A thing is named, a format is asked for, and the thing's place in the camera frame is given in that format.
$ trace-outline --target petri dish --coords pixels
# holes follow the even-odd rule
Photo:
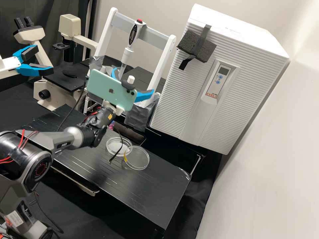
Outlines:
[[[124,152],[132,146],[132,143],[129,139],[122,137],[123,139],[123,146],[119,153],[116,155],[117,157],[123,157]],[[122,145],[122,141],[120,137],[112,137],[106,142],[106,149],[111,155],[115,155],[116,152],[120,149]]]
[[[130,146],[124,152],[124,161],[126,164],[135,170],[143,170],[147,168],[150,162],[150,156],[140,146]]]

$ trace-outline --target red wire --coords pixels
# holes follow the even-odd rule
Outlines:
[[[20,143],[19,143],[19,145],[18,145],[18,148],[21,147],[21,144],[22,144],[22,141],[23,141],[23,137],[24,137],[24,132],[25,132],[25,131],[26,131],[25,129],[22,130],[22,136],[21,136],[21,140],[20,140]]]
[[[37,133],[38,133],[38,131],[33,131],[31,134],[29,134],[26,141],[24,142],[23,146],[21,147],[21,149],[24,149],[24,147],[27,144],[27,141],[30,139],[30,137],[37,134]]]
[[[93,112],[92,114],[88,115],[87,117],[84,118],[83,122],[85,122],[89,116],[96,115],[97,113],[98,113],[98,112],[95,111],[95,112]]]
[[[6,161],[7,159],[10,159],[10,158],[11,158],[11,157],[9,156],[9,157],[6,157],[6,158],[4,158],[4,159],[1,159],[0,162]]]
[[[22,141],[23,141],[23,137],[24,137],[24,132],[25,132],[25,131],[26,131],[25,129],[22,130],[22,135],[21,135],[21,139],[20,139],[20,143],[19,143],[19,145],[18,145],[18,148],[21,147],[21,144],[22,144]],[[4,158],[4,159],[1,159],[1,160],[0,160],[0,162],[1,162],[0,164],[13,162],[13,160],[4,162],[4,161],[6,161],[6,160],[8,160],[8,159],[10,159],[10,158],[11,158],[11,157],[9,156],[9,157],[6,157],[6,158]]]
[[[4,164],[4,163],[11,163],[11,162],[13,162],[13,160],[6,161],[6,162],[2,162],[2,163],[0,163],[0,164]]]

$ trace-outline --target control panel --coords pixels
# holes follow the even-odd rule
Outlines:
[[[231,70],[230,67],[220,64],[205,95],[216,99]]]

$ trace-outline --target white sticker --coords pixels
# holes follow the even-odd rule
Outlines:
[[[21,224],[23,224],[22,218],[19,216],[19,214],[16,211],[13,211],[9,215],[7,215],[7,218],[10,220],[10,222],[12,223],[14,227],[18,227]]]

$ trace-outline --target black strap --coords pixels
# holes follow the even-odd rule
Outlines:
[[[195,48],[193,50],[193,54],[190,54],[188,58],[186,58],[185,60],[182,61],[182,63],[179,66],[179,69],[184,70],[186,65],[188,64],[188,62],[190,62],[192,59],[194,59],[198,55],[200,49],[202,48],[202,46],[207,38],[208,32],[209,32],[211,27],[212,26],[210,26],[208,24],[205,25],[202,33],[200,34],[200,36],[196,42]]]

